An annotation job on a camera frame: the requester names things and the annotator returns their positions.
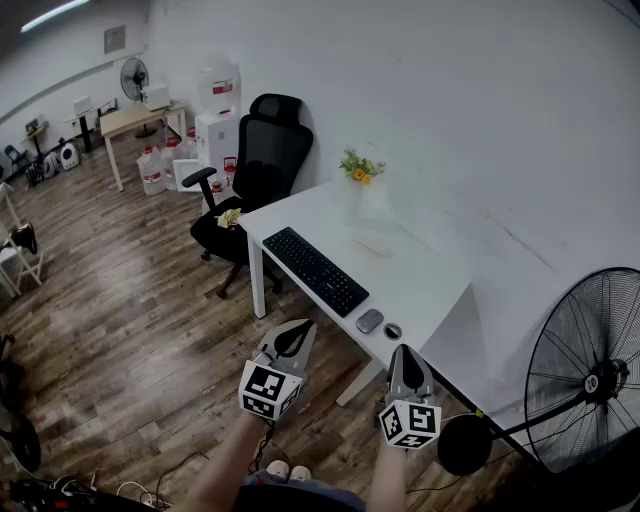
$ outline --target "chair armrest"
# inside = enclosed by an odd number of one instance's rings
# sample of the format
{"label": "chair armrest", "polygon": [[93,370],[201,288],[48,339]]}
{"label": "chair armrest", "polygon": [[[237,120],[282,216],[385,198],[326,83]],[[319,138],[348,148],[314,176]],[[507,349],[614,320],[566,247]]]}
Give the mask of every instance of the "chair armrest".
{"label": "chair armrest", "polygon": [[198,172],[194,172],[183,179],[182,186],[185,188],[191,188],[197,183],[200,183],[201,180],[206,180],[209,176],[217,172],[218,171],[213,167],[205,167],[204,169],[200,169]]}

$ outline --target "computer mouse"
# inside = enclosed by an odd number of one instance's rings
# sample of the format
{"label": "computer mouse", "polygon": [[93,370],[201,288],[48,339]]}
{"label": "computer mouse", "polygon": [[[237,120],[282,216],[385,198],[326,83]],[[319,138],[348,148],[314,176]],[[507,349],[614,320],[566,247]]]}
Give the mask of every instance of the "computer mouse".
{"label": "computer mouse", "polygon": [[358,330],[365,334],[369,334],[384,320],[384,315],[377,309],[370,309],[358,320],[356,320],[356,327]]}

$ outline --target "ceiling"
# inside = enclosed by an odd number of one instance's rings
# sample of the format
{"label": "ceiling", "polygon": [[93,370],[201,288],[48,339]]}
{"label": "ceiling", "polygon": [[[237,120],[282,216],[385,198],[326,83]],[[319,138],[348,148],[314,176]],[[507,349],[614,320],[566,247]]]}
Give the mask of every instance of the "ceiling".
{"label": "ceiling", "polygon": [[0,0],[0,56],[19,42],[22,25],[67,1]]}

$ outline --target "black standing fan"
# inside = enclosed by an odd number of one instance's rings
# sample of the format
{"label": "black standing fan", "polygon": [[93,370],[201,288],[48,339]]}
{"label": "black standing fan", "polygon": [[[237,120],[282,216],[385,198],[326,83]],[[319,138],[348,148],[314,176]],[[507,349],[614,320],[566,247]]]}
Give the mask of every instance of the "black standing fan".
{"label": "black standing fan", "polygon": [[27,471],[40,466],[40,440],[31,422],[18,413],[20,398],[18,384],[24,377],[24,369],[3,358],[8,344],[15,343],[13,336],[5,335],[0,341],[0,437],[11,445],[11,451]]}
{"label": "black standing fan", "polygon": [[529,364],[525,422],[492,433],[476,416],[452,419],[438,444],[447,471],[487,461],[494,439],[526,429],[552,473],[611,452],[640,422],[640,272],[610,268],[586,277],[556,305]]}
{"label": "black standing fan", "polygon": [[[122,85],[122,90],[127,98],[133,101],[144,101],[142,88],[149,85],[149,72],[140,59],[132,57],[125,61],[120,70],[120,85]],[[142,139],[157,131],[156,128],[147,128],[145,124],[135,135],[137,139]]]}

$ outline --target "wooden table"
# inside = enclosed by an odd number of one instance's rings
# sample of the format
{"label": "wooden table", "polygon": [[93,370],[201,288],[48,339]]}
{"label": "wooden table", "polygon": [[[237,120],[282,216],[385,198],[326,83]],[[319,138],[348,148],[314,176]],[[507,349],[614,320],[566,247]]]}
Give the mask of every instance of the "wooden table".
{"label": "wooden table", "polygon": [[44,132],[49,127],[49,121],[45,121],[40,126],[38,126],[35,130],[30,133],[27,133],[27,136],[22,141],[23,144],[33,141],[33,144],[36,147],[36,152],[38,153],[38,162],[42,162],[42,152],[40,151],[40,145],[38,144],[38,135]]}
{"label": "wooden table", "polygon": [[107,145],[107,152],[109,153],[109,160],[111,162],[111,169],[116,179],[116,185],[121,192],[124,190],[122,181],[120,180],[120,173],[118,172],[118,166],[116,165],[116,159],[113,155],[113,148],[111,147],[111,138],[119,135],[120,133],[127,132],[152,121],[163,119],[167,114],[178,114],[180,119],[180,137],[184,140],[187,136],[186,133],[186,120],[185,120],[185,107],[179,103],[173,103],[171,107],[162,108],[154,111],[150,111],[142,103],[136,103],[133,107],[125,110],[119,110],[107,114],[100,119],[102,136],[105,139]]}
{"label": "wooden table", "polygon": [[89,114],[92,114],[93,112],[97,112],[101,108],[106,107],[110,103],[111,103],[110,101],[107,101],[106,103],[104,103],[103,105],[100,105],[99,107],[91,108],[78,116],[68,117],[67,119],[64,120],[65,123],[73,123],[75,121],[80,121],[80,130],[82,132],[82,140],[84,141],[85,153],[88,153],[89,151],[91,151],[91,138],[89,137],[89,128],[87,128],[87,116]]}

